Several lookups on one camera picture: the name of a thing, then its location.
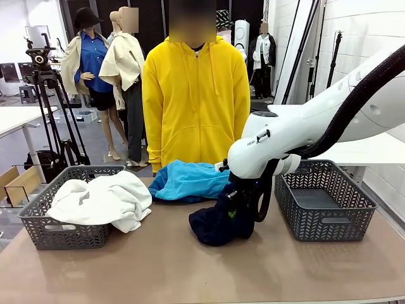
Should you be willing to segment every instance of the table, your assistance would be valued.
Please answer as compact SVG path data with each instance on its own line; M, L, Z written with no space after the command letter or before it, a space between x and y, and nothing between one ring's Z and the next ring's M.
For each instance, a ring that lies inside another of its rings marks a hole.
M299 104L270 104L268 109L282 117L289 115L300 106ZM405 143L388 133L381 133L358 141L338 142L327 152L313 159L332 160L339 166L354 167L353 179L361 184L368 166L404 165Z
M52 111L56 111L58 108L51 107ZM41 178L41 182L45 183L44 173L40 166L37 151L34 148L32 138L28 128L36 128L36 125L32 125L29 122L42 116L41 109L38 106L3 106L0 108L0 138L7 136L17 130L22 129L25 140L27 142L28 149L34 165L39 165L38 172Z
M143 179L149 185L152 179ZM24 229L0 254L0 303L383 302L405 298L405 240L375 213L362 242L299 243L275 197L247 241L198 243L188 215L153 204L139 230L105 247L37 251Z

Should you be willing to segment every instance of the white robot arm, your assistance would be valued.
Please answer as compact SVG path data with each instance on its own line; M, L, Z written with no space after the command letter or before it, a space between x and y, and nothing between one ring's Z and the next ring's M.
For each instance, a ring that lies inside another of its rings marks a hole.
M405 123L404 70L405 46L387 49L288 118L271 112L268 115L273 117L251 114L243 138L228 152L231 173L240 179L258 179L270 160L282 160L275 175L292 172L300 158L289 155L315 157L337 141L371 137Z

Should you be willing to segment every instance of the gray basket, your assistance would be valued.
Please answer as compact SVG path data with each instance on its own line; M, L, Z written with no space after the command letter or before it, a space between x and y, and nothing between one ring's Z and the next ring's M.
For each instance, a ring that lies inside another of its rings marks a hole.
M32 242L38 250L76 250L103 247L109 225L73 225L46 216L59 188L70 179L89 182L100 175L114 175L124 166L72 166L64 169L20 212Z
M277 176L275 196L298 241L361 241L377 204L332 161L305 160Z

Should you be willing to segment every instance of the basket handle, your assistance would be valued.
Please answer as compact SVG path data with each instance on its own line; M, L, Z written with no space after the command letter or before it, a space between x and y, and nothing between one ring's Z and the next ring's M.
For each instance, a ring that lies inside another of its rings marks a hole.
M351 221L347 217L324 217L321 219L322 224L350 224Z
M50 232L72 231L76 230L75 225L45 225L45 229Z
M331 172L331 168L297 168L295 172L292 172L290 174L292 175L309 175L309 174L315 174L318 173L319 171L325 171L325 172Z

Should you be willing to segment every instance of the navy blue cloth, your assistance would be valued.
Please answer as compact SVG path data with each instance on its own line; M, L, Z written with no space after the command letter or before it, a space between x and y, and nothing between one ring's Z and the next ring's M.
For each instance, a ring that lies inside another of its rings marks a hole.
M99 78L101 65L107 54L107 47L104 41L97 35L94 39L91 39L84 31L81 38L80 70L75 74L75 82L79 82L81 73L90 72L95 77L93 80L84 81L86 87L91 87L96 92L111 92L113 86Z
M198 203L203 198L216 200L228 179L229 170L218 172L209 163L175 160L158 171L149 192L154 200Z
M249 239L254 230L254 217L247 206L231 202L228 194L234 191L226 185L216 205L200 209L189 215L191 229L198 240L210 246L223 246L235 238Z

